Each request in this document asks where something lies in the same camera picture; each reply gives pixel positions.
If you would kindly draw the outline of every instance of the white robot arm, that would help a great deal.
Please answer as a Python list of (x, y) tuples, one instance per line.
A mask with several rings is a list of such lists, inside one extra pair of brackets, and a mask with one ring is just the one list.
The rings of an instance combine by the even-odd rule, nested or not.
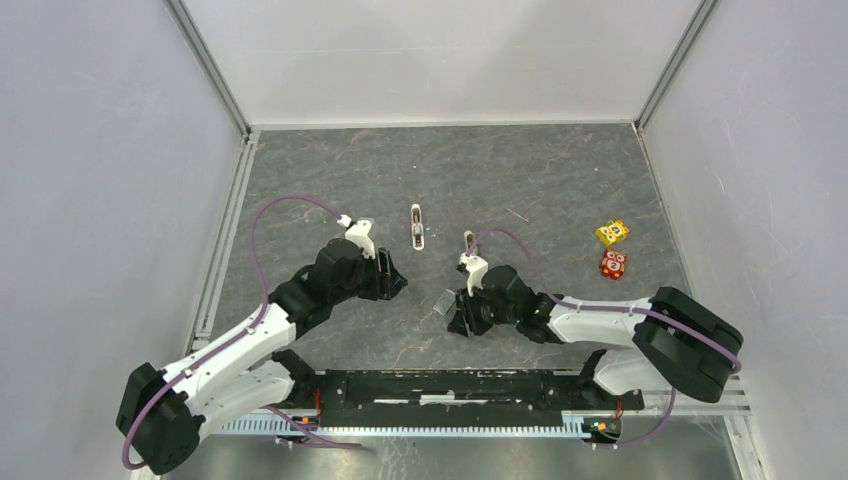
[[(609, 345), (592, 355), (581, 374), (591, 381), (587, 389), (603, 390), (596, 392), (600, 396), (674, 387), (717, 402), (734, 365), (715, 345), (732, 355), (742, 346), (735, 328), (675, 288), (661, 287), (653, 297), (632, 301), (584, 301), (535, 293), (511, 266), (489, 268), (477, 255), (462, 254), (458, 269), (467, 274), (466, 288), (456, 295), (449, 331), (470, 337), (509, 324), (537, 343)], [(654, 317), (671, 317), (708, 343)]]
[[(160, 370), (145, 363), (130, 374), (116, 425), (154, 473), (175, 468), (224, 424), (289, 396), (294, 381), (283, 365), (269, 360), (251, 369), (263, 358), (329, 319), (339, 303), (391, 300), (406, 286), (388, 250), (376, 249), (369, 238), (371, 220), (340, 223), (347, 227), (344, 238), (330, 240), (313, 265), (269, 295), (264, 308), (200, 351)], [(204, 359), (199, 366), (198, 359)]]

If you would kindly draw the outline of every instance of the enclosure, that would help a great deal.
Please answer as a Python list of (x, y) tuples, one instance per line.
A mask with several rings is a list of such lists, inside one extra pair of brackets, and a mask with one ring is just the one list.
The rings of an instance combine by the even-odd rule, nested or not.
[[(689, 293), (744, 335), (744, 368), (718, 403), (679, 395), (664, 430), (615, 451), (524, 434), (290, 450), (232, 423), (163, 478), (843, 476), (842, 2), (5, 10), (3, 478), (158, 478), (121, 464), (115, 415), (130, 372), (251, 315), (253, 255), (276, 286), (343, 235), (321, 208), (288, 202), (256, 222), (252, 246), (255, 215), (284, 194), (373, 218), (374, 241), (409, 280), (389, 302), (336, 306), (293, 343), (316, 370), (579, 371), (597, 343), (446, 330), (454, 313), (434, 305), (466, 285), (465, 232), (491, 227), (520, 235), (548, 293)], [(617, 279), (599, 269), (596, 229), (611, 220), (629, 229), (610, 247), (626, 253)], [(542, 291), (507, 236), (479, 249)], [(623, 439), (669, 403), (668, 391), (639, 394)]]

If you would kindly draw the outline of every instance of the metal bar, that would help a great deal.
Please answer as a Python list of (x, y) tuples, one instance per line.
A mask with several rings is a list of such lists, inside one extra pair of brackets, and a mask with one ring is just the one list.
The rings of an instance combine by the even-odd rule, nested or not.
[(668, 59), (668, 63), (666, 64), (665, 69), (663, 69), (659, 81), (657, 81), (657, 84), (654, 86), (654, 90), (651, 92), (651, 95), (648, 96), (648, 101), (645, 103), (645, 106), (642, 107), (639, 117), (636, 119), (636, 122), (634, 122), (634, 126), (638, 130), (644, 130), (651, 121), (651, 117), (653, 117), (654, 113), (656, 113), (657, 107), (659, 107), (659, 104), (663, 97), (665, 97), (671, 83), (677, 76), (680, 66), (683, 65), (683, 62), (689, 55), (689, 51), (692, 49), (692, 45), (695, 43), (695, 40), (697, 40), (698, 35), (701, 34), (704, 25), (707, 23), (707, 20), (709, 20), (719, 1), (720, 0), (701, 0), (701, 4), (698, 5), (698, 9), (695, 10), (695, 14), (692, 16), (692, 19), (689, 21), (689, 25), (683, 32), (683, 36), (680, 37), (680, 41), (677, 42), (677, 47), (675, 47), (674, 52), (671, 54), (671, 58)]
[(251, 131), (250, 124), (247, 123), (238, 103), (236, 103), (235, 97), (233, 97), (233, 93), (227, 87), (227, 82), (224, 81), (224, 77), (221, 75), (221, 71), (218, 70), (212, 54), (209, 53), (206, 43), (203, 42), (203, 37), (200, 36), (200, 32), (197, 30), (197, 25), (192, 20), (188, 8), (182, 0), (164, 1), (171, 15), (174, 17), (174, 21), (177, 22), (177, 26), (180, 27), (180, 31), (183, 32), (183, 36), (191, 48), (192, 53), (194, 53), (194, 57), (200, 63), (203, 72), (206, 73), (206, 78), (209, 79), (209, 82), (215, 89), (215, 93), (217, 93), (218, 98), (224, 104), (224, 108), (227, 110), (227, 114), (229, 114), (233, 125), (235, 125), (242, 135), (249, 135)]
[(205, 346), (206, 341), (212, 334), (212, 326), (215, 322), (215, 314), (218, 311), (218, 299), (224, 286), (224, 275), (230, 260), (233, 248), (236, 228), (241, 215), (241, 207), (244, 195), (247, 192), (247, 184), (250, 179), (250, 170), (253, 166), (253, 157), (256, 154), (256, 145), (259, 141), (261, 131), (250, 134), (248, 142), (239, 156), (238, 164), (233, 172), (233, 181), (227, 192), (227, 201), (224, 213), (218, 228), (218, 236), (209, 270), (206, 273), (206, 281), (200, 294), (199, 307), (194, 320), (193, 343), (191, 351), (199, 350)]
[(756, 442), (751, 431), (752, 419), (750, 417), (725, 417), (727, 434), (730, 436), (730, 444), (733, 454), (736, 456), (736, 464), (739, 465), (739, 473), (742, 480), (766, 480), (768, 472), (764, 468), (763, 461), (757, 450)]
[[(588, 438), (583, 433), (583, 417), (563, 415), (562, 426), (546, 427), (319, 427), (316, 435), (341, 437), (525, 437), (525, 438)], [(284, 435), (302, 436), (276, 415), (249, 413), (221, 427), (218, 435)]]

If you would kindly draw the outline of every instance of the metal frame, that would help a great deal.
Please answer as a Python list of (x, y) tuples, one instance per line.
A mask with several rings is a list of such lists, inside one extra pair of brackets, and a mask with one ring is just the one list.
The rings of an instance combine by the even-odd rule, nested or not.
[(206, 74), (206, 78), (209, 79), (209, 82), (215, 89), (215, 93), (221, 99), (221, 103), (224, 104), (224, 109), (227, 110), (227, 114), (230, 116), (233, 125), (235, 125), (242, 135), (249, 135), (251, 131), (250, 124), (247, 123), (238, 103), (236, 103), (235, 97), (233, 97), (233, 93), (227, 87), (227, 82), (224, 81), (224, 77), (221, 75), (220, 70), (218, 70), (212, 54), (209, 53), (203, 37), (200, 36), (200, 32), (197, 30), (197, 25), (192, 20), (188, 8), (182, 0), (164, 0), (164, 2), (174, 17), (177, 26), (180, 27), (180, 31), (183, 32), (186, 43), (188, 43), (192, 53), (197, 58), (197, 62)]
[(724, 417), (727, 426), (727, 434), (733, 446), (733, 454), (736, 456), (736, 464), (742, 474), (742, 480), (767, 480), (771, 478), (760, 458), (757, 448), (757, 438), (753, 435), (756, 428), (753, 425), (753, 417)]
[(209, 343), (212, 335), (212, 326), (215, 323), (215, 314), (218, 311), (218, 299), (221, 289), (224, 287), (224, 276), (230, 263), (230, 253), (233, 249), (233, 240), (236, 236), (241, 207), (244, 203), (244, 195), (247, 193), (247, 184), (250, 181), (250, 171), (253, 168), (253, 157), (256, 154), (256, 146), (259, 135), (262, 132), (250, 134), (244, 149), (239, 156), (233, 174), (233, 181), (227, 193), (227, 202), (218, 234), (215, 238), (215, 246), (212, 251), (212, 259), (209, 270), (206, 273), (206, 281), (200, 292), (198, 307), (193, 325), (193, 336), (189, 344), (189, 351), (197, 351)]
[(715, 7), (719, 4), (719, 2), (720, 0), (701, 0), (700, 5), (698, 5), (698, 9), (695, 10), (695, 14), (689, 21), (689, 25), (687, 25), (686, 30), (683, 31), (683, 36), (680, 37), (680, 41), (677, 42), (677, 46), (674, 48), (671, 58), (668, 59), (668, 63), (666, 63), (665, 68), (660, 75), (660, 79), (657, 81), (653, 91), (651, 91), (651, 94), (648, 96), (648, 101), (645, 103), (645, 106), (642, 107), (639, 117), (637, 117), (636, 121), (633, 123), (637, 130), (644, 130), (651, 121), (651, 118), (657, 111), (657, 107), (663, 97), (665, 97), (665, 94), (671, 86), (671, 83), (674, 81), (674, 78), (677, 76), (678, 71), (680, 71), (680, 66), (683, 65), (683, 62), (689, 55), (689, 51), (692, 49), (692, 45), (695, 43), (695, 40), (697, 40), (698, 35), (701, 34), (704, 25), (710, 19), (710, 16), (715, 11)]

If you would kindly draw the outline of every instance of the purple cable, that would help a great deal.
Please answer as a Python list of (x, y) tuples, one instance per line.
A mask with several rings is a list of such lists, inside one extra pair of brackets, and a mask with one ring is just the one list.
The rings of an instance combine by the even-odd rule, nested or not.
[(674, 388), (671, 389), (671, 397), (668, 399), (668, 407), (665, 409), (665, 413), (663, 417), (660, 419), (660, 422), (651, 429), (650, 432), (642, 435), (641, 437), (636, 437), (626, 442), (616, 443), (615, 445), (608, 445), (605, 443), (593, 443), (592, 445), (597, 445), (598, 447), (604, 450), (616, 450), (622, 447), (627, 447), (630, 445), (636, 445), (637, 443), (642, 443), (645, 440), (653, 438), (656, 434), (660, 433), (666, 425), (668, 425), (668, 420), (671, 418), (671, 411), (674, 409), (674, 399), (677, 397), (677, 390)]
[[(259, 277), (259, 283), (262, 285), (262, 306), (259, 309), (259, 315), (257, 315), (256, 318), (250, 323), (250, 328), (256, 328), (256, 326), (259, 325), (259, 322), (261, 322), (262, 319), (265, 317), (265, 313), (268, 310), (268, 284), (265, 281), (265, 274), (262, 272), (262, 267), (259, 266), (259, 258), (256, 254), (256, 225), (259, 222), (259, 217), (261, 217), (262, 214), (265, 213), (265, 210), (268, 210), (268, 208), (270, 208), (272, 205), (282, 202), (283, 200), (303, 200), (323, 208), (331, 215), (336, 217), (336, 219), (340, 220), (342, 218), (342, 214), (339, 213), (339, 211), (335, 208), (327, 205), (326, 203), (320, 200), (306, 195), (283, 195), (282, 197), (277, 197), (274, 200), (271, 200), (259, 209), (259, 212), (257, 212), (255, 217), (253, 217), (253, 224), (250, 227), (250, 254), (253, 256), (253, 265), (256, 267), (256, 275)], [(197, 370), (198, 367), (200, 367), (219, 353), (229, 348), (230, 345), (236, 343), (245, 335), (247, 335), (247, 330), (241, 330), (237, 334), (233, 335), (233, 337), (229, 340), (225, 341), (221, 345), (218, 345), (212, 351), (197, 359), (194, 363), (189, 365), (186, 370)], [(138, 470), (139, 468), (142, 468), (147, 465), (147, 462), (132, 463), (132, 460), (130, 460), (130, 448), (132, 447), (132, 441), (135, 438), (135, 434), (138, 432), (138, 428), (141, 425), (141, 422), (145, 419), (145, 417), (147, 417), (147, 415), (150, 413), (150, 410), (152, 410), (153, 406), (156, 405), (156, 402), (161, 400), (162, 397), (165, 396), (165, 393), (174, 388), (174, 386), (180, 383), (181, 381), (185, 380), (185, 378), (185, 370), (183, 370), (182, 372), (178, 373), (177, 376), (172, 378), (170, 382), (166, 383), (165, 386), (162, 387), (158, 392), (156, 392), (156, 394), (153, 395), (153, 397), (151, 397), (146, 404), (144, 404), (144, 407), (142, 407), (141, 411), (138, 412), (138, 416), (135, 417), (135, 420), (133, 421), (132, 425), (130, 425), (129, 431), (127, 431), (127, 437), (124, 440), (124, 446), (123, 448), (121, 448), (121, 461), (123, 462), (124, 467), (128, 470)]]
[[(548, 298), (550, 298), (551, 301), (553, 301), (554, 303), (556, 303), (558, 305), (562, 305), (563, 307), (566, 307), (566, 308), (573, 309), (573, 310), (577, 310), (578, 308), (580, 308), (580, 309), (583, 309), (583, 310), (593, 311), (593, 312), (630, 313), (629, 307), (623, 307), (623, 306), (620, 307), (620, 306), (616, 306), (616, 305), (583, 305), (583, 306), (580, 306), (580, 305), (577, 305), (575, 303), (569, 303), (569, 302), (560, 300), (560, 299), (556, 298), (555, 296), (553, 296), (550, 293), (550, 289), (548, 288), (547, 283), (545, 282), (545, 277), (542, 275), (542, 269), (539, 268), (539, 264), (536, 262), (536, 259), (533, 257), (533, 254), (530, 253), (530, 250), (527, 248), (527, 245), (521, 240), (521, 238), (519, 238), (518, 235), (516, 235), (515, 233), (513, 233), (509, 230), (506, 230), (504, 228), (492, 227), (492, 228), (484, 231), (483, 233), (481, 233), (480, 235), (477, 236), (477, 238), (474, 240), (474, 243), (471, 244), (471, 246), (465, 251), (465, 253), (467, 255), (471, 255), (471, 252), (474, 250), (475, 247), (477, 247), (477, 244), (480, 243), (480, 240), (483, 237), (487, 237), (489, 235), (492, 235), (494, 232), (503, 233), (503, 234), (509, 236), (510, 238), (512, 238), (513, 240), (515, 240), (515, 243), (518, 244), (519, 248), (521, 248), (522, 253), (524, 253), (524, 256), (530, 262), (530, 265), (533, 267), (534, 270), (536, 270), (536, 275), (539, 276), (539, 281), (542, 283), (542, 288), (545, 291), (545, 295), (547, 295)], [(655, 311), (648, 309), (648, 308), (633, 308), (633, 313), (638, 313), (640, 315), (646, 315), (646, 316), (649, 316), (649, 317), (653, 317), (653, 318), (655, 318), (655, 319), (657, 319), (657, 320), (659, 320), (659, 321), (661, 321), (665, 324), (668, 324), (668, 325), (674, 327), (677, 330), (685, 332), (686, 334), (694, 337), (696, 340), (698, 340), (701, 343), (703, 343), (704, 345), (712, 348), (713, 350), (718, 352), (721, 356), (723, 356), (724, 358), (729, 360), (730, 364), (733, 365), (733, 370), (732, 370), (733, 373), (739, 373), (739, 371), (742, 370), (742, 362), (739, 361), (739, 358), (736, 355), (734, 355), (730, 350), (728, 350), (728, 349), (722, 347), (721, 345), (719, 345), (718, 343), (716, 343), (711, 338), (707, 338), (706, 336), (704, 336), (703, 334), (701, 334), (697, 330), (694, 330), (693, 328), (680, 323), (679, 321), (669, 317), (668, 315), (664, 315), (660, 312), (655, 312)]]
[(295, 444), (293, 444), (294, 446), (307, 447), (307, 448), (342, 448), (342, 449), (347, 449), (347, 450), (356, 450), (356, 449), (362, 448), (362, 444), (360, 444), (360, 443), (338, 443), (338, 442), (334, 442), (332, 440), (327, 440), (326, 438), (323, 438), (323, 437), (319, 437), (318, 435), (315, 435), (314, 433), (310, 432), (309, 430), (303, 428), (300, 424), (298, 424), (297, 422), (292, 420), (291, 417), (289, 417), (285, 413), (281, 412), (277, 407), (273, 407), (271, 405), (268, 405), (268, 406), (265, 407), (265, 410), (268, 410), (269, 412), (273, 413), (274, 415), (277, 415), (278, 417), (282, 418), (289, 425), (294, 427), (295, 430), (298, 430), (299, 432), (301, 432), (302, 434), (311, 438), (312, 440), (315, 440), (316, 442), (321, 442), (321, 443), (295, 443)]

